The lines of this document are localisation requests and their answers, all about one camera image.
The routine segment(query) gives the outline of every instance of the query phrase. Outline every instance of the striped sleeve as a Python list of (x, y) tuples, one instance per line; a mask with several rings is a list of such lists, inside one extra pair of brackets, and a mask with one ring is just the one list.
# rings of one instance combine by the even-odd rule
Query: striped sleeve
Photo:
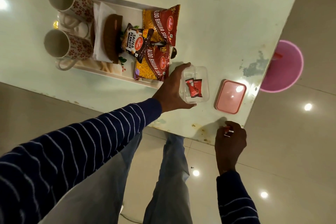
[(257, 209), (236, 171), (217, 177), (217, 196), (223, 224), (260, 224)]
[(155, 99), (44, 134), (0, 157), (0, 224), (38, 223), (161, 115)]

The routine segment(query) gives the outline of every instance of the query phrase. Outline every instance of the hand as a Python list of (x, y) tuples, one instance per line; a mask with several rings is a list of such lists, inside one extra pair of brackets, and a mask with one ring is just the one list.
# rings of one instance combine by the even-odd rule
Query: hand
[(154, 94), (153, 98), (160, 102), (163, 113), (176, 109), (190, 109), (196, 106), (196, 104), (184, 102), (179, 94), (182, 72), (190, 65), (190, 63), (187, 63), (176, 67)]
[(225, 127), (217, 130), (215, 152), (219, 175), (226, 171), (236, 170), (239, 155), (246, 147), (246, 131), (238, 123), (226, 121), (232, 132), (225, 134)]

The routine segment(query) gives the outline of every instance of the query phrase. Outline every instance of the leg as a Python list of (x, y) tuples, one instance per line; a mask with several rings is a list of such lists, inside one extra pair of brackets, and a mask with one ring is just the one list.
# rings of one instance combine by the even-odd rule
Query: leg
[(186, 185), (188, 177), (183, 137), (169, 134), (163, 148), (159, 180), (146, 208), (143, 224), (192, 224)]
[(117, 224), (128, 172), (142, 139), (137, 134), (117, 155), (70, 190), (43, 223)]

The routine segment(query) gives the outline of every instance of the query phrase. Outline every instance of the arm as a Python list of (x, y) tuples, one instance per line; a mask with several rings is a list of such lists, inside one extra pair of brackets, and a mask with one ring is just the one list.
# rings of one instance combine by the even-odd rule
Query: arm
[(0, 157), (0, 224), (38, 223), (162, 112), (193, 107), (179, 96), (188, 66), (177, 67), (153, 98), (44, 134)]
[(233, 133), (217, 130), (215, 151), (220, 176), (217, 177), (218, 209), (222, 223), (260, 224), (257, 209), (236, 172), (239, 155), (246, 147), (246, 131), (227, 121)]

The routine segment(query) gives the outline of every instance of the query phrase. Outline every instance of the mug handle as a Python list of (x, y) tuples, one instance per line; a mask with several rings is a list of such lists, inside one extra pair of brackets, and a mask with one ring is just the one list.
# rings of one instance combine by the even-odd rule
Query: mug handle
[(71, 63), (70, 63), (68, 66), (66, 66), (65, 68), (61, 68), (61, 62), (62, 62), (63, 60), (65, 60), (65, 59), (57, 59), (57, 60), (56, 60), (56, 68), (59, 69), (59, 70), (61, 70), (61, 71), (67, 71), (67, 70), (69, 70), (69, 69), (72, 68), (72, 67), (77, 63), (77, 61), (78, 61), (78, 60), (72, 60)]
[(67, 29), (73, 29), (74, 27), (77, 27), (81, 22), (76, 19), (74, 23), (71, 25), (66, 25), (65, 24), (65, 17), (68, 16), (67, 14), (64, 14), (63, 16), (60, 16), (59, 18), (59, 23), (61, 24), (62, 27), (65, 27)]

